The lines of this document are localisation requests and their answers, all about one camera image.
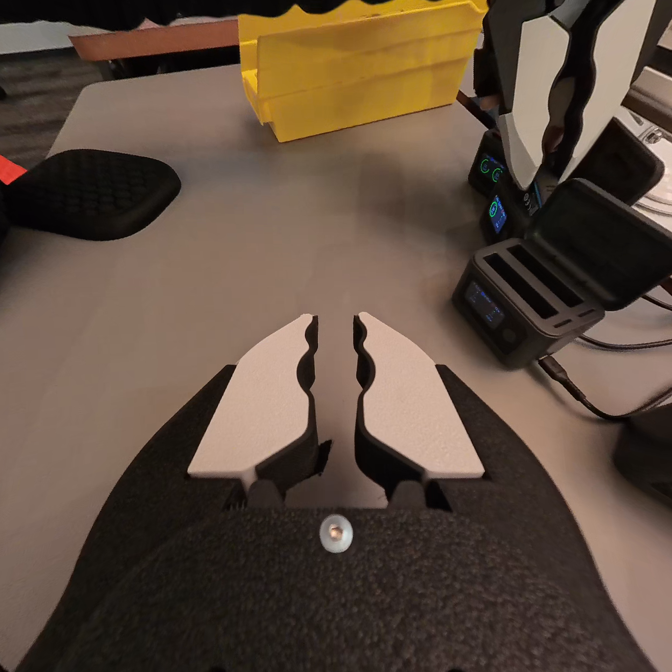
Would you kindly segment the dark blue smartphone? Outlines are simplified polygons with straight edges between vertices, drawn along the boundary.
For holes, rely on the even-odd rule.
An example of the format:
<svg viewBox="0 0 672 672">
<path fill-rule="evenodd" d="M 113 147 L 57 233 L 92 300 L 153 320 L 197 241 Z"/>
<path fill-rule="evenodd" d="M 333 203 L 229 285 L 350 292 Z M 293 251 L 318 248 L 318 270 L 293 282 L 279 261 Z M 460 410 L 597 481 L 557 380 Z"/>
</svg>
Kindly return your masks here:
<svg viewBox="0 0 672 672">
<path fill-rule="evenodd" d="M 497 115 L 493 115 L 491 110 L 484 110 L 481 107 L 482 99 L 478 96 L 468 96 L 463 90 L 459 89 L 456 94 L 456 101 L 483 127 L 490 130 L 497 127 Z"/>
</svg>

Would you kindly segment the yellow plastic bin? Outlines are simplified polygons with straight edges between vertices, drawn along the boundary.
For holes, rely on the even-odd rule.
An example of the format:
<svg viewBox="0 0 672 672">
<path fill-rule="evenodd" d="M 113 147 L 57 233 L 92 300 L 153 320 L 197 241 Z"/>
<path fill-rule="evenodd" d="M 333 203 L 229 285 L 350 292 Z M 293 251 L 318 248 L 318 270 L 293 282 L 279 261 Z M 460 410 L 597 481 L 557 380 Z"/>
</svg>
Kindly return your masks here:
<svg viewBox="0 0 672 672">
<path fill-rule="evenodd" d="M 238 18 L 243 87 L 279 142 L 455 102 L 486 1 L 344 1 Z"/>
</svg>

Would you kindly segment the black battery charging case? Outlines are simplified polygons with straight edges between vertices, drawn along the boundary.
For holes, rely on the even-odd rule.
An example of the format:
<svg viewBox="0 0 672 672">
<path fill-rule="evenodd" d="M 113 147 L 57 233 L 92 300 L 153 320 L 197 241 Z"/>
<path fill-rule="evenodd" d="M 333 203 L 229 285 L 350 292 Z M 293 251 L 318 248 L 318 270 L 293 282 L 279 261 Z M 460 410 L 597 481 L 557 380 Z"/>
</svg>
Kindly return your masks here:
<svg viewBox="0 0 672 672">
<path fill-rule="evenodd" d="M 483 197 L 488 197 L 502 174 L 507 172 L 503 141 L 497 128 L 483 133 L 470 171 L 469 185 Z"/>
<path fill-rule="evenodd" d="M 617 472 L 647 497 L 671 508 L 671 404 L 627 418 L 612 456 Z"/>
<path fill-rule="evenodd" d="M 546 159 L 533 179 L 538 182 L 543 205 L 558 184 L 553 163 L 552 157 Z M 586 180 L 632 206 L 658 183 L 662 174 L 663 163 L 614 118 L 570 176 Z M 524 237 L 536 213 L 527 217 L 522 212 L 521 190 L 524 189 L 516 184 L 507 169 L 486 197 L 480 227 L 487 245 Z"/>
<path fill-rule="evenodd" d="M 671 277 L 671 232 L 582 179 L 567 180 L 523 237 L 477 250 L 452 294 L 511 370 L 550 356 Z"/>
</svg>

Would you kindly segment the black jacket orange stripe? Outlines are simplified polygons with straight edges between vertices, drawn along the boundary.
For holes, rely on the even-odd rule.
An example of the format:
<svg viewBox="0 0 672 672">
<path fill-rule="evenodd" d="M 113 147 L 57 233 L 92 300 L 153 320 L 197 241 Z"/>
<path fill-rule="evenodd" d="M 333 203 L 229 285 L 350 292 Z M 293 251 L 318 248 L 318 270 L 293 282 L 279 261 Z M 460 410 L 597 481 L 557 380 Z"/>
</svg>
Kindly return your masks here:
<svg viewBox="0 0 672 672">
<path fill-rule="evenodd" d="M 5 203 L 5 188 L 25 173 L 26 170 L 23 167 L 1 156 L 1 246 L 12 227 Z"/>
</svg>

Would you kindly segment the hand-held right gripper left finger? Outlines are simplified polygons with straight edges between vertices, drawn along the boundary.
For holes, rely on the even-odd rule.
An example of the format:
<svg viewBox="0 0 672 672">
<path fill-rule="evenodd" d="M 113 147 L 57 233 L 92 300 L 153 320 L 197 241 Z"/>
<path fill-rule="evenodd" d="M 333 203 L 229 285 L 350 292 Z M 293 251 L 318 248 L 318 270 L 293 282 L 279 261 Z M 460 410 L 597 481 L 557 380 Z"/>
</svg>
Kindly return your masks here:
<svg viewBox="0 0 672 672">
<path fill-rule="evenodd" d="M 318 324 L 318 316 L 302 314 L 240 358 L 189 463 L 189 478 L 239 481 L 246 493 L 268 481 L 285 497 L 323 474 L 333 442 L 319 440 L 312 393 Z"/>
</svg>

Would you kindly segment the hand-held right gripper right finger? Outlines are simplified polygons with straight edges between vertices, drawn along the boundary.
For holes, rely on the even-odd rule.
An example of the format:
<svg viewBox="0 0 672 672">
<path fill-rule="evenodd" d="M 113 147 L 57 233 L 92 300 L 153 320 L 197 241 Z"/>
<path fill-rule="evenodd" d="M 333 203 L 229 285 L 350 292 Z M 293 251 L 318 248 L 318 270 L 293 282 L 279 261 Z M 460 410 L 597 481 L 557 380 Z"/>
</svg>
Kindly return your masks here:
<svg viewBox="0 0 672 672">
<path fill-rule="evenodd" d="M 387 497 L 405 481 L 482 479 L 485 467 L 433 359 L 367 312 L 354 316 L 353 331 L 358 468 Z"/>
</svg>

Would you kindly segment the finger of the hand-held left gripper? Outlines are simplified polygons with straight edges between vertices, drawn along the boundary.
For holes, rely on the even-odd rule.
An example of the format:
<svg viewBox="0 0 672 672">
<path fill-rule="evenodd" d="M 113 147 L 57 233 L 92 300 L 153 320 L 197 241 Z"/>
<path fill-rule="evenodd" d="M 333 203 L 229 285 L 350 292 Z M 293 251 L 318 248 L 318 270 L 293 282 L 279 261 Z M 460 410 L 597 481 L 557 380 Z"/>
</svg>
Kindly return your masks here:
<svg viewBox="0 0 672 672">
<path fill-rule="evenodd" d="M 567 180 L 595 144 L 633 80 L 658 1 L 566 1 L 557 20 L 570 34 L 562 72 L 570 84 L 556 177 Z"/>
<path fill-rule="evenodd" d="M 527 189 L 560 144 L 574 92 L 563 75 L 577 15 L 497 15 L 499 130 L 507 167 Z"/>
</svg>

